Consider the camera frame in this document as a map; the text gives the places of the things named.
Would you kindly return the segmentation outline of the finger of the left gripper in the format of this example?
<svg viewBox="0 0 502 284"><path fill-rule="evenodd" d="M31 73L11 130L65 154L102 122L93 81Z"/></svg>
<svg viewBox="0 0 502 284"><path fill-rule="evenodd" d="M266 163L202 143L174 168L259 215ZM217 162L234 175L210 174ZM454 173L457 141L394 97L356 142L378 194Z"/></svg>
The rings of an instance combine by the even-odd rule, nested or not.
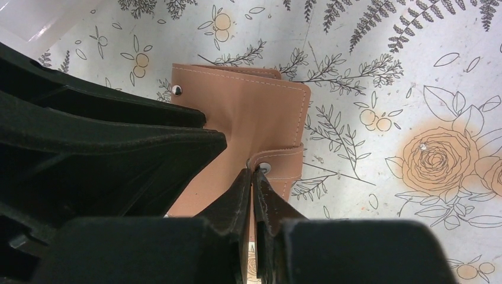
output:
<svg viewBox="0 0 502 284"><path fill-rule="evenodd" d="M109 122L201 128L196 110L85 81L49 69L1 44L1 91L39 107Z"/></svg>
<svg viewBox="0 0 502 284"><path fill-rule="evenodd" d="M3 93L1 214L50 227L164 215L225 147L214 130L98 121Z"/></svg>

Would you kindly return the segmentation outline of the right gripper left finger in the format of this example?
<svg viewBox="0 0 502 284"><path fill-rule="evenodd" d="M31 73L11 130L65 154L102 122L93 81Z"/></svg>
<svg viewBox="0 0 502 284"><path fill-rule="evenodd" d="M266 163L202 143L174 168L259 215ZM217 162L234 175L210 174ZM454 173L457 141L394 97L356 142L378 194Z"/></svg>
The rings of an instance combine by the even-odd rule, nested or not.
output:
<svg viewBox="0 0 502 284"><path fill-rule="evenodd" d="M245 283L249 169L191 218L77 218L50 245L33 283Z"/></svg>

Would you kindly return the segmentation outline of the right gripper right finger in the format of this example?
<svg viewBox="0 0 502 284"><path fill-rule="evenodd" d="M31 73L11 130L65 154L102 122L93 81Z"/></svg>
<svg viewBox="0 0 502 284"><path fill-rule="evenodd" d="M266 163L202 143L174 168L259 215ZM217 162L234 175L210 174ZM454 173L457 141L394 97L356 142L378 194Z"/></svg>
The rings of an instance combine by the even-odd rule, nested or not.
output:
<svg viewBox="0 0 502 284"><path fill-rule="evenodd" d="M309 220L252 176L263 283L455 283L440 243L411 220Z"/></svg>

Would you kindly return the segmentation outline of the tan leather card holder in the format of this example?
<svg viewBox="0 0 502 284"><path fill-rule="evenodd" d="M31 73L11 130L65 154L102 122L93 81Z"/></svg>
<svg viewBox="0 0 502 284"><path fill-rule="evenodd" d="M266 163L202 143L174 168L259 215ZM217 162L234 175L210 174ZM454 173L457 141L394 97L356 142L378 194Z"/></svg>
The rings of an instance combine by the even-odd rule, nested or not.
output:
<svg viewBox="0 0 502 284"><path fill-rule="evenodd" d="M239 172L263 166L284 200L303 170L304 124L311 89L275 69L174 64L174 105L201 111L204 127L223 133L227 147L191 180L168 210L193 217L219 198Z"/></svg>

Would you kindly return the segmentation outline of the white plastic card box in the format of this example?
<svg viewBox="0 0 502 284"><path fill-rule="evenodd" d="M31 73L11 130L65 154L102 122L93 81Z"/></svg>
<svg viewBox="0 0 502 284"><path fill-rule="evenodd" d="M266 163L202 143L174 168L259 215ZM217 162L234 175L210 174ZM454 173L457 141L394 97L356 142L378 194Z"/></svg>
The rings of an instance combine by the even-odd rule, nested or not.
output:
<svg viewBox="0 0 502 284"><path fill-rule="evenodd" d="M1 0L1 43L37 59L100 2Z"/></svg>

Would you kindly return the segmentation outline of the floral table mat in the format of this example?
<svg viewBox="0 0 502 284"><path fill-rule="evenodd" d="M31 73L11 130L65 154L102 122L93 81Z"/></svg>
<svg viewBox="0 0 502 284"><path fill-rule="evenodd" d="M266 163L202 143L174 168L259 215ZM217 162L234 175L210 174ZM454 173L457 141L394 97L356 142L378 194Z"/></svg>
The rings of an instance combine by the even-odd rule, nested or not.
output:
<svg viewBox="0 0 502 284"><path fill-rule="evenodd" d="M501 282L500 1L103 1L38 62L163 102L172 63L275 69L311 89L297 210L421 221Z"/></svg>

